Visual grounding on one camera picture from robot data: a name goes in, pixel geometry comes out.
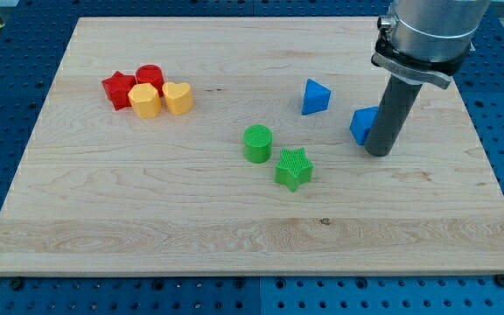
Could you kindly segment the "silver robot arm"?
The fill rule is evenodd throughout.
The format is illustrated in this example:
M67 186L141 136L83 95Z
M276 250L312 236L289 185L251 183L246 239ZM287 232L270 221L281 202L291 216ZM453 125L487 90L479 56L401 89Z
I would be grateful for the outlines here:
M410 84L446 89L472 46L489 0L394 0L377 19L371 62Z

